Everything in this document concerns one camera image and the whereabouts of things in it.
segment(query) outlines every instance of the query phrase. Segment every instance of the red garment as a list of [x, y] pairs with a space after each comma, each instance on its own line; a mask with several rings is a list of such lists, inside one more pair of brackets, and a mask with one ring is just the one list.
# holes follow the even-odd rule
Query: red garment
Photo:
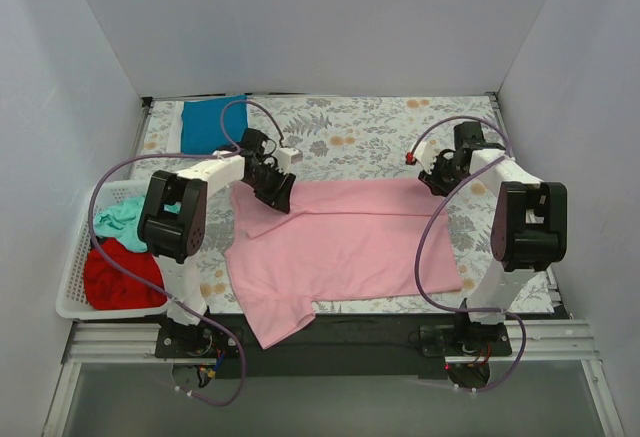
[[[116, 239], [107, 239], [102, 249], [125, 269], [164, 289], [162, 273], [150, 252], [129, 252]], [[167, 301], [164, 295], [111, 267], [96, 249], [89, 252], [84, 266], [84, 291], [96, 310], [146, 309]]]

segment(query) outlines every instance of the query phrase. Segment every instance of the white plastic basket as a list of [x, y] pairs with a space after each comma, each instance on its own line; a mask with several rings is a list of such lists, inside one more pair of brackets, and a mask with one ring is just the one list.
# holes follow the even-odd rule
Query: white plastic basket
[[[131, 197], [145, 195], [149, 180], [122, 180], [109, 182], [102, 186], [96, 201], [95, 211], [101, 211], [112, 205], [118, 204]], [[87, 224], [87, 212], [89, 211], [89, 199], [91, 192], [85, 200], [82, 214], [76, 224], [76, 233], [67, 254], [62, 282], [58, 289], [56, 299], [56, 312], [61, 317], [77, 320], [102, 320], [102, 319], [128, 319], [144, 317], [145, 315], [161, 314], [167, 310], [170, 302], [167, 301], [161, 307], [147, 309], [128, 310], [96, 310], [89, 302], [84, 292], [84, 264], [89, 253], [89, 228]]]

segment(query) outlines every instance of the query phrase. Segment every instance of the pink t-shirt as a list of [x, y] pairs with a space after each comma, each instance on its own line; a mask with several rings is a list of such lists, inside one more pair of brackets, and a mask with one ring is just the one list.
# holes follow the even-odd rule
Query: pink t-shirt
[[[231, 284], [266, 349], [311, 322], [314, 301], [417, 294], [418, 241], [442, 198], [417, 179], [394, 179], [299, 182], [289, 214], [242, 183], [231, 200]], [[430, 293], [462, 288], [444, 213], [427, 239], [421, 275]]]

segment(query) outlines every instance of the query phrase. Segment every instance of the mint green cloth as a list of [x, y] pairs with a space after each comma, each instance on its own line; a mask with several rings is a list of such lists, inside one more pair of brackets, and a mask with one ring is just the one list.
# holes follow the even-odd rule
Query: mint green cloth
[[[93, 227], [98, 237], [112, 237], [131, 252], [146, 252], [147, 244], [138, 238], [138, 222], [142, 215], [144, 196], [132, 197], [112, 205], [93, 218]], [[165, 205], [164, 210], [178, 213], [180, 204]]]

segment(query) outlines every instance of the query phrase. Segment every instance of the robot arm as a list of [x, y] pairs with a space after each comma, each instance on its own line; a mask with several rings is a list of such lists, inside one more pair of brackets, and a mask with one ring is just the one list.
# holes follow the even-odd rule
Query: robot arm
[[[438, 155], [420, 143], [413, 161], [408, 159], [408, 163], [417, 161], [424, 168], [419, 179], [434, 195], [448, 195], [464, 178], [505, 154], [501, 145], [485, 141], [477, 122], [455, 126], [454, 141], [455, 150], [446, 149]], [[564, 257], [567, 191], [560, 183], [545, 183], [527, 173], [511, 157], [479, 180], [498, 197], [491, 229], [495, 260], [463, 305], [508, 309], [529, 280]], [[469, 321], [496, 326], [504, 321], [504, 315], [471, 312]]]
[[[166, 290], [200, 314], [207, 305], [200, 293], [197, 259], [190, 257], [204, 240], [207, 200], [227, 185], [242, 181], [253, 188], [257, 199], [289, 213], [296, 176], [288, 170], [302, 159], [302, 153], [283, 147], [267, 153], [268, 140], [262, 132], [247, 129], [239, 143], [239, 153], [221, 149], [214, 153], [218, 159], [199, 162], [177, 173], [160, 170], [149, 182], [138, 237], [156, 257]], [[165, 205], [178, 202], [181, 205], [177, 214], [165, 210]], [[174, 304], [167, 315], [177, 324], [198, 323], [196, 317]]]

